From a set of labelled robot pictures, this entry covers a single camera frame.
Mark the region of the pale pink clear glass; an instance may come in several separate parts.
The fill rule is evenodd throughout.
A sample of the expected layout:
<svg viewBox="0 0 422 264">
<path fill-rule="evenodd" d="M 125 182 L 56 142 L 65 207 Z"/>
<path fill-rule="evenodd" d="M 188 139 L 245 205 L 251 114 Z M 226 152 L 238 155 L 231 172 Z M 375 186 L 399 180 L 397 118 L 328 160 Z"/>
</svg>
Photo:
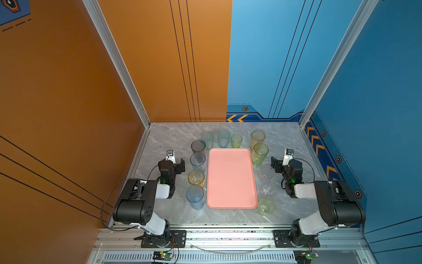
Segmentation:
<svg viewBox="0 0 422 264">
<path fill-rule="evenodd" d="M 262 165 L 259 169 L 259 175 L 258 179 L 261 182 L 265 182 L 267 180 L 272 180 L 272 178 L 275 176 L 275 170 L 270 165 Z"/>
</svg>

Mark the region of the clear short glass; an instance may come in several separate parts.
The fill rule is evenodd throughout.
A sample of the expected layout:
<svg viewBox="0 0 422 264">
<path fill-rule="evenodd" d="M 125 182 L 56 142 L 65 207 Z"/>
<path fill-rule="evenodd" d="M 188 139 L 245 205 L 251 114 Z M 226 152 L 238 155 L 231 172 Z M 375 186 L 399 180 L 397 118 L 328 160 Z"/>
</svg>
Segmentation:
<svg viewBox="0 0 422 264">
<path fill-rule="evenodd" d="M 265 196 L 274 197 L 278 190 L 278 186 L 270 180 L 261 182 L 260 192 Z"/>
</svg>

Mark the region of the yellow-green short glass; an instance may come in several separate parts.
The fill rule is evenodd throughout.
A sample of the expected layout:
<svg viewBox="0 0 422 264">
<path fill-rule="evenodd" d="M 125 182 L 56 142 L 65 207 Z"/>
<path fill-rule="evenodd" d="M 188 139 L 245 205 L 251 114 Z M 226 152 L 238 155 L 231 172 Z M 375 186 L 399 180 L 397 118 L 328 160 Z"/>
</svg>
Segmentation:
<svg viewBox="0 0 422 264">
<path fill-rule="evenodd" d="M 263 197 L 258 201 L 258 213 L 261 216 L 272 214 L 276 210 L 275 200 L 271 197 Z"/>
</svg>

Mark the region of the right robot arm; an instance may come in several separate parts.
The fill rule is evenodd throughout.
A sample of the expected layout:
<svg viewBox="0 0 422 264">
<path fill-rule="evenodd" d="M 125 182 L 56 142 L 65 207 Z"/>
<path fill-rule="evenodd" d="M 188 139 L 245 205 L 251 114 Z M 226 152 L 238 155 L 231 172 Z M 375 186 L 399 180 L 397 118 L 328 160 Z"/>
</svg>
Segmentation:
<svg viewBox="0 0 422 264">
<path fill-rule="evenodd" d="M 341 225 L 348 227 L 366 221 L 366 213 L 346 181 L 314 180 L 304 183 L 300 159 L 293 158 L 285 163 L 272 157 L 271 167 L 282 174 L 281 186 L 291 198 L 316 199 L 318 202 L 317 212 L 293 222 L 291 239 L 311 238 Z"/>
</svg>

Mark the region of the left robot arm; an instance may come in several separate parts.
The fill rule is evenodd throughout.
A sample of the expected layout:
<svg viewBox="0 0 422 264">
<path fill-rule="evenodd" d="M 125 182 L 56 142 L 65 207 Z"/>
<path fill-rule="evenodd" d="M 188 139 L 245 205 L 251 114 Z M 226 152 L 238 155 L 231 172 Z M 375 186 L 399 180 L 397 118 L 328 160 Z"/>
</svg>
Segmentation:
<svg viewBox="0 0 422 264">
<path fill-rule="evenodd" d="M 168 241 L 170 227 L 167 220 L 154 212 L 157 199 L 170 199 L 175 192 L 176 176 L 185 172 L 185 161 L 158 162 L 160 177 L 156 180 L 131 178 L 126 181 L 113 209 L 113 220 L 133 225 L 147 235 Z"/>
</svg>

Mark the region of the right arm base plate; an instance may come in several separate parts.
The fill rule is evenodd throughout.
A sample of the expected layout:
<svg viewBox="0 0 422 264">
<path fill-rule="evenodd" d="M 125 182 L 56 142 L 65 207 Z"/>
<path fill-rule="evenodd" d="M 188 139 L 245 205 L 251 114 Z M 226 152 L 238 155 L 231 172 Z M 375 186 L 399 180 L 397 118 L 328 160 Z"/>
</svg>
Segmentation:
<svg viewBox="0 0 422 264">
<path fill-rule="evenodd" d="M 320 247 L 320 242 L 316 235 L 294 234 L 293 231 L 288 230 L 274 230 L 273 237 L 277 248 Z"/>
</svg>

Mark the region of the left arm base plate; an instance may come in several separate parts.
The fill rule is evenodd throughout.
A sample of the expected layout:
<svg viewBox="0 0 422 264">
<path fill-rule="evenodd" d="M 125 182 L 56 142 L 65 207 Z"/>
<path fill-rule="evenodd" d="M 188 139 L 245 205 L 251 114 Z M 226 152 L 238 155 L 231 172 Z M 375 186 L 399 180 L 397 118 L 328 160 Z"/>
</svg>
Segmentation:
<svg viewBox="0 0 422 264">
<path fill-rule="evenodd" d="M 182 229 L 170 229 L 163 235 L 145 235 L 141 242 L 141 248 L 171 248 L 175 242 L 176 248 L 184 248 L 186 245 L 187 231 Z"/>
</svg>

